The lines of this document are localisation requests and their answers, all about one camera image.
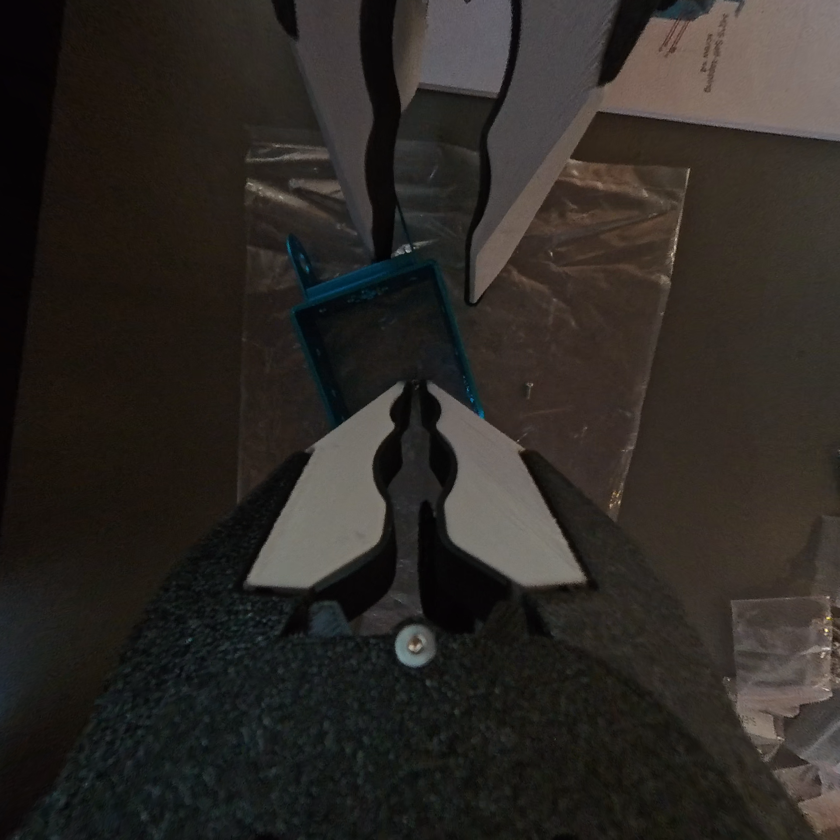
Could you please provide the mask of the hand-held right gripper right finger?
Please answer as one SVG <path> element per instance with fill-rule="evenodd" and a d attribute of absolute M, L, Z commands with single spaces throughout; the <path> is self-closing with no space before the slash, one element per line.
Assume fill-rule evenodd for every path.
<path fill-rule="evenodd" d="M 524 590 L 584 585 L 586 575 L 522 458 L 523 449 L 434 383 L 434 431 L 455 457 L 444 492 L 445 534 Z"/>

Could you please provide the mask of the pile of small screw bags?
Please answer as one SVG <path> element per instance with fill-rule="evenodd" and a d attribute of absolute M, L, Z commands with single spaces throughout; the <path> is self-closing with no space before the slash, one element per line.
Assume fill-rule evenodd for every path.
<path fill-rule="evenodd" d="M 838 607 L 828 595 L 731 602 L 724 686 L 761 760 L 820 838 L 839 831 Z"/>

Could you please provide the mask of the clear plastic bag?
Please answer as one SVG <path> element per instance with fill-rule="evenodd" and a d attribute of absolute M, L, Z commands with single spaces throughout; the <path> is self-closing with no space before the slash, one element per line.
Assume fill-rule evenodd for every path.
<path fill-rule="evenodd" d="M 616 519 L 665 313 L 689 172 L 571 161 L 479 305 L 464 301 L 478 154 L 399 140 L 397 195 L 435 259 L 487 419 Z M 290 317 L 301 291 L 286 239 L 319 277 L 362 266 L 317 133 L 254 127 L 245 156 L 246 281 L 237 497 L 329 429 Z M 529 400 L 523 386 L 532 382 Z"/>

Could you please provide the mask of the long-legged blue U bracket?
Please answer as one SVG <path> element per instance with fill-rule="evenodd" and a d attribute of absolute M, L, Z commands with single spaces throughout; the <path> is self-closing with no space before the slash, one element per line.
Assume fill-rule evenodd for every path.
<path fill-rule="evenodd" d="M 301 290 L 290 316 L 333 427 L 398 382 L 432 382 L 485 415 L 436 261 L 391 259 Z"/>

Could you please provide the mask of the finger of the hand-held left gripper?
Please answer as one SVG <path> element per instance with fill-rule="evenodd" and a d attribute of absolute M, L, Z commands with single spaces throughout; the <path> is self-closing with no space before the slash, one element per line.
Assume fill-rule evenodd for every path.
<path fill-rule="evenodd" d="M 372 258 L 392 254 L 394 159 L 402 115 L 394 1 L 295 1 L 290 37 L 355 229 Z"/>
<path fill-rule="evenodd" d="M 601 99 L 618 2 L 511 2 L 508 58 L 479 137 L 479 190 L 465 246 L 475 306 L 508 263 Z"/>

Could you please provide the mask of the short-legged blue U bracket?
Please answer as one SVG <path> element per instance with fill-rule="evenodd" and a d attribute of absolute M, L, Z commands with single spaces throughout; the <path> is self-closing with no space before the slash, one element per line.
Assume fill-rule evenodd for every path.
<path fill-rule="evenodd" d="M 368 266 L 325 280 L 318 276 L 308 252 L 295 235 L 287 237 L 287 254 L 295 270 L 304 306 L 315 306 L 356 292 L 367 291 L 422 264 L 414 253 L 409 253 L 375 261 Z"/>

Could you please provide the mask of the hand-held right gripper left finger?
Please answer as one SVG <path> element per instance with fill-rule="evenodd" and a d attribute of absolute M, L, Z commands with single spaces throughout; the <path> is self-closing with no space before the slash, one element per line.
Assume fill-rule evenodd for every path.
<path fill-rule="evenodd" d="M 384 546 L 406 428 L 407 383 L 398 382 L 309 447 L 245 586 L 316 592 Z"/>

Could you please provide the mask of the white instruction manual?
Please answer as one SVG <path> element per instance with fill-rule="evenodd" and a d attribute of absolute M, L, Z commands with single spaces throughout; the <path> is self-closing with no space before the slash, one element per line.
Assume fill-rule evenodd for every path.
<path fill-rule="evenodd" d="M 420 84 L 494 98 L 508 2 L 429 2 Z M 601 110 L 838 141 L 839 2 L 677 2 L 652 17 Z"/>

